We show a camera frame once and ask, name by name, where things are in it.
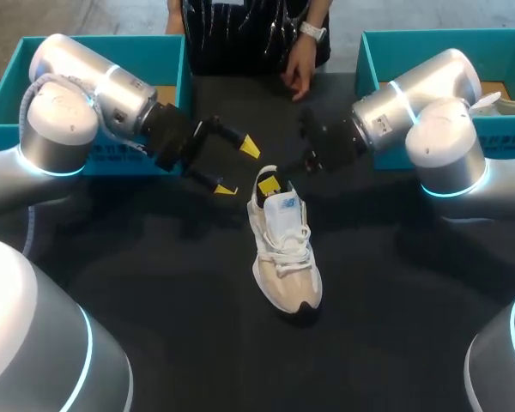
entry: table surface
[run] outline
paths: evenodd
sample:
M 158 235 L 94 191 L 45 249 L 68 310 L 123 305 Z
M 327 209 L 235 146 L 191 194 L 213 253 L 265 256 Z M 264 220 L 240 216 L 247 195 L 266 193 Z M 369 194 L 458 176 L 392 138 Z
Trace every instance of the table surface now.
M 341 116 L 353 81 L 317 76 L 306 104 Z M 297 178 L 324 300 L 313 327 L 287 324 L 251 274 L 245 202 L 263 164 L 298 154 L 301 107 L 276 79 L 195 83 L 197 117 L 218 114 L 262 149 L 260 162 L 205 149 L 237 198 L 175 178 L 87 179 L 39 213 L 32 259 L 123 345 L 133 411 L 468 411 L 467 347 L 515 297 L 515 223 L 438 221 L 412 173 L 370 160 Z M 25 219 L 0 218 L 0 239 L 18 246 Z

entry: teal box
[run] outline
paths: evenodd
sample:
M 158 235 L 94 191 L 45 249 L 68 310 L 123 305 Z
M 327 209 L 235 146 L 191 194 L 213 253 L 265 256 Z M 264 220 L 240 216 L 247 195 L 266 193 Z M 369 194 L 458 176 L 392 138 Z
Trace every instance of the teal box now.
M 482 82 L 503 82 L 515 100 L 515 28 L 364 32 L 355 92 L 360 98 L 450 48 L 462 51 Z M 515 116 L 477 117 L 474 124 L 485 155 L 515 159 Z M 374 158 L 378 169 L 411 168 L 404 145 Z
M 45 37 L 21 39 L 0 82 L 0 150 L 19 142 L 19 105 L 28 67 Z M 191 115 L 191 69 L 183 36 L 74 36 L 152 86 L 176 86 L 176 106 Z M 108 139 L 101 131 L 84 168 L 90 176 L 148 176 L 167 172 L 152 159 Z

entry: yellow fingertip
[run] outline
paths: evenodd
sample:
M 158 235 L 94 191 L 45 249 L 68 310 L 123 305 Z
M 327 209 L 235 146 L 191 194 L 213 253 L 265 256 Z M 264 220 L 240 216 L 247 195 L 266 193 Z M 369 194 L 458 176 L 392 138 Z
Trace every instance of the yellow fingertip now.
M 256 143 L 254 143 L 250 135 L 246 135 L 244 142 L 242 143 L 242 146 L 240 146 L 239 150 L 249 154 L 254 159 L 259 159 L 259 155 L 261 155 L 258 146 L 256 146 Z
M 239 192 L 239 188 L 237 187 L 234 191 L 228 189 L 225 186 L 217 185 L 215 188 L 214 194 L 215 195 L 236 195 Z
M 266 180 L 263 180 L 257 184 L 259 190 L 265 195 L 269 196 L 271 193 L 276 193 L 281 189 L 281 186 L 276 180 L 275 176 L 269 176 Z

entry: shoelace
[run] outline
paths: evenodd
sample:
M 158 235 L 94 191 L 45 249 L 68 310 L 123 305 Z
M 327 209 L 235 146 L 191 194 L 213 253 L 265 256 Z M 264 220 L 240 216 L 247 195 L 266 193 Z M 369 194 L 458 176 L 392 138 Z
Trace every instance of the shoelace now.
M 263 253 L 266 258 L 272 258 L 276 265 L 276 272 L 283 278 L 289 270 L 302 270 L 311 267 L 309 252 L 309 237 L 311 229 L 302 225 L 300 230 L 292 230 L 283 235 L 278 245 L 274 244 L 267 233 L 264 238 L 271 251 Z M 286 246 L 289 240 L 295 240 L 296 246 Z

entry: sneaker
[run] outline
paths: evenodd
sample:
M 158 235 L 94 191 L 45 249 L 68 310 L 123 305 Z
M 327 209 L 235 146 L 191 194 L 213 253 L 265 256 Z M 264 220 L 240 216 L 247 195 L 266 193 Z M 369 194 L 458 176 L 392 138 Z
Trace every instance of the sneaker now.
M 314 312 L 323 285 L 309 243 L 306 204 L 276 166 L 257 175 L 248 216 L 257 243 L 252 271 L 261 291 L 282 312 Z

